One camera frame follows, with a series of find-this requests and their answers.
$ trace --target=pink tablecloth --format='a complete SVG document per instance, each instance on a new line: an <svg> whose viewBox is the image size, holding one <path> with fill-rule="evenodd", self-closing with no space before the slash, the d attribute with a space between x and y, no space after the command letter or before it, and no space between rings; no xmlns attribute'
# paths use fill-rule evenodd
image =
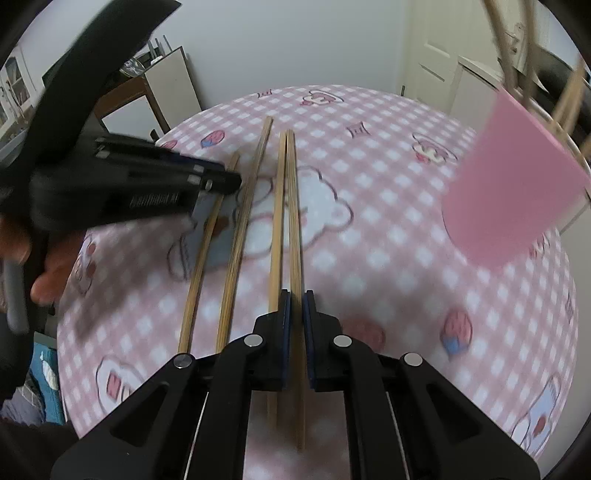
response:
<svg viewBox="0 0 591 480"><path fill-rule="evenodd" d="M304 283L320 310L380 353L422 354L538 456L564 406L576 352L575 290L558 232L546 232L502 271L470 265L447 237L440 198L475 132L392 94L343 86L268 90L202 112L160 143L220 161L240 148L246 173L266 115L275 123L232 338L267 312L278 137L292 128ZM212 245L218 253L235 221L232 202L225 205ZM58 335L61 384L79 434L175 354L202 229L200 220L175 218L89 232L60 305ZM210 259L193 335L196 357L214 351L225 269L221 257ZM342 399L310 397L308 449L299 455L268 431L264 402L255 396L246 479L348 477Z"/></svg>

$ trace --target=bamboo skewer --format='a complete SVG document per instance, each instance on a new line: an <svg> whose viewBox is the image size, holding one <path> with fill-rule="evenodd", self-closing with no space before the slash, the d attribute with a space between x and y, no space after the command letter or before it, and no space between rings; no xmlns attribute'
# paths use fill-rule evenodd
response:
<svg viewBox="0 0 591 480"><path fill-rule="evenodd" d="M273 235L271 240L271 272L269 274L269 312L279 308L281 293L281 254L283 251L283 199L285 188L285 154L287 133L282 132L279 138L279 155L277 157L277 176L275 178L275 204L273 207ZM276 392L267 395L267 420L272 428L277 428Z"/></svg>
<svg viewBox="0 0 591 480"><path fill-rule="evenodd" d="M558 103L552 112L552 122L550 124L551 133L555 133L558 126L563 124L564 118L567 115L567 111L570 111L569 107L571 106L573 95L576 93L578 83L577 80L579 77L582 79L583 75L584 60L579 59L579 64L577 65L576 71L570 75L562 95L560 95L560 99L558 100Z"/></svg>
<svg viewBox="0 0 591 480"><path fill-rule="evenodd" d="M527 57L525 59L525 85L521 105L529 111L531 98L535 94L535 71L538 64L538 43L535 26L535 11L532 0L521 0L522 14L525 19L525 33L527 35Z"/></svg>
<svg viewBox="0 0 591 480"><path fill-rule="evenodd" d="M496 5L496 0L482 0L482 3L488 13L491 28L496 38L496 44L499 47L499 53L501 54L501 68L505 78L505 89L512 97L515 97L515 73L513 72L513 64L511 63L511 55L509 54L509 44L507 43L505 26L501 13Z"/></svg>
<svg viewBox="0 0 591 480"><path fill-rule="evenodd" d="M584 97L584 89L585 89L585 81L584 81L584 74L585 74L585 67L584 64L581 65L582 68L577 68L574 75L576 76L574 79L575 87L573 88L573 96L571 100L571 108L570 111L565 114L565 121L564 121L564 133L567 135L571 135L574 131L575 125L577 124L577 120L579 119L579 113L581 111L581 105L583 102Z"/></svg>
<svg viewBox="0 0 591 480"><path fill-rule="evenodd" d="M236 231L234 232L234 239L232 241L232 253L230 255L230 263L228 265L228 271L226 272L226 281L224 283L223 289L220 322L217 328L216 353L220 353L224 349L230 335L232 310L234 308L234 299L236 297L236 284L238 282L238 273L240 271L240 264L242 262L242 250L244 249L244 242L246 240L246 228L248 226L248 219L251 214L252 199L255 193L256 176L261 166L262 158L265 154L272 124L273 117L268 116L265 119L265 123L262 127L262 133L259 143L256 147L251 174L248 177L248 182L244 191L242 207L238 213Z"/></svg>
<svg viewBox="0 0 591 480"><path fill-rule="evenodd" d="M306 348L302 324L302 272L300 207L297 188L296 138L292 130L287 131L287 195L290 223L290 290L293 328L292 379L295 394L295 439L299 451L306 445Z"/></svg>
<svg viewBox="0 0 591 480"><path fill-rule="evenodd" d="M230 159L230 163L228 164L228 170L234 170L239 159L240 153L235 152ZM185 309L183 313L181 335L178 340L178 353L188 353L190 349L194 318L199 305L199 294L201 293L203 273L205 271L205 263L207 261L207 251L209 250L209 244L211 243L213 237L213 230L216 226L217 216L219 215L220 209L222 208L222 202L223 195L219 195L213 204L212 212L207 219L207 225L205 227L205 232L203 233L203 239L201 240L197 258L195 259L195 268L193 270L193 276L191 277L191 284L189 285L189 292L187 293L187 301L185 303Z"/></svg>
<svg viewBox="0 0 591 480"><path fill-rule="evenodd" d="M581 155L583 158L587 158L591 155L591 135L587 137L587 140L585 140L581 146Z"/></svg>

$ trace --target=pink cup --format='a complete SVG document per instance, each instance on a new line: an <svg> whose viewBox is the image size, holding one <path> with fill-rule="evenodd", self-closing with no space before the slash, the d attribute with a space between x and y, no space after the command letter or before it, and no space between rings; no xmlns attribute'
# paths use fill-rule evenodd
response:
<svg viewBox="0 0 591 480"><path fill-rule="evenodd" d="M443 197L443 221L470 262L498 268L527 252L588 183L572 154L500 90L486 128Z"/></svg>

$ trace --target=finger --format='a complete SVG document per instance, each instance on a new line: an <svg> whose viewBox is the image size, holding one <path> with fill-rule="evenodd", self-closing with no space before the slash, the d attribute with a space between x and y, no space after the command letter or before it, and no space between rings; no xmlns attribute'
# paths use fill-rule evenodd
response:
<svg viewBox="0 0 591 480"><path fill-rule="evenodd" d="M39 305L50 305L59 300L71 271L72 267L66 266L41 274L31 287L31 300Z"/></svg>
<svg viewBox="0 0 591 480"><path fill-rule="evenodd" d="M27 231L16 222L0 216L0 257L24 263L31 253Z"/></svg>
<svg viewBox="0 0 591 480"><path fill-rule="evenodd" d="M47 253L45 269L49 272L61 267L70 267L72 270L84 241L84 235L84 232L70 233L53 245Z"/></svg>

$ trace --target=white wall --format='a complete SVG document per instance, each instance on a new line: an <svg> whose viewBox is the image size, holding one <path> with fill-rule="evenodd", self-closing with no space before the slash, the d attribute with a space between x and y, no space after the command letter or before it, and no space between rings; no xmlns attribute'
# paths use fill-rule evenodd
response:
<svg viewBox="0 0 591 480"><path fill-rule="evenodd" d="M410 0L186 0L156 31L182 45L204 108L269 87L400 92ZM36 86L108 0L53 0L21 40Z"/></svg>

